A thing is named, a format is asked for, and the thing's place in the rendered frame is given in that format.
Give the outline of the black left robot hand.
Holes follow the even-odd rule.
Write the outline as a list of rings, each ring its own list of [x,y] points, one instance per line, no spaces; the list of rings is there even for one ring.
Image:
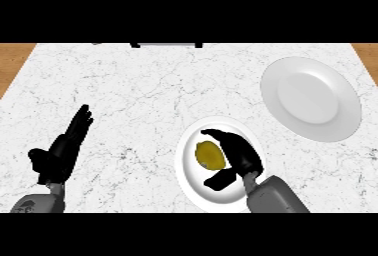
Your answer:
[[[92,123],[92,112],[84,104],[74,115],[66,132],[56,137],[49,150],[33,148],[28,151],[33,171],[38,173],[38,185],[66,182]]]

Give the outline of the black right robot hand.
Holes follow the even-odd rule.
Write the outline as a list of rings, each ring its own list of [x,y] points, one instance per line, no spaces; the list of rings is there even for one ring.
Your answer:
[[[235,181],[236,177],[244,180],[245,191],[251,192],[257,183],[255,179],[264,171],[257,151],[247,139],[230,132],[219,129],[204,129],[204,135],[210,135],[219,142],[230,167],[223,168],[204,185],[214,191],[222,191]]]

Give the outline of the yellow lemon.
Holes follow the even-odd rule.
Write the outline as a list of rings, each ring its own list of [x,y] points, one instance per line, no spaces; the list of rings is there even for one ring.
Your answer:
[[[226,167],[223,152],[211,141],[204,141],[196,144],[195,157],[199,165],[207,170],[222,170]]]

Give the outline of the small white plate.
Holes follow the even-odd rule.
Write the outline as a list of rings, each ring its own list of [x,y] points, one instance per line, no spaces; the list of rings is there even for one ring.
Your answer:
[[[176,177],[188,198],[205,212],[239,213],[248,209],[242,178],[236,177],[236,181],[222,191],[214,191],[204,185],[204,181],[213,177],[216,171],[207,170],[196,161],[196,144],[211,141],[216,145],[220,145],[210,135],[201,133],[204,129],[219,129],[242,136],[257,151],[261,164],[266,164],[263,147],[251,129],[242,122],[226,116],[199,119],[186,128],[177,143],[174,158]]]

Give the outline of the large white plate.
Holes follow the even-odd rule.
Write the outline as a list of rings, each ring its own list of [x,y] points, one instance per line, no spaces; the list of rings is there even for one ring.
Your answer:
[[[317,142],[340,142],[357,131],[362,103],[344,78],[320,61],[285,57],[266,68],[260,91],[267,110],[281,124]]]

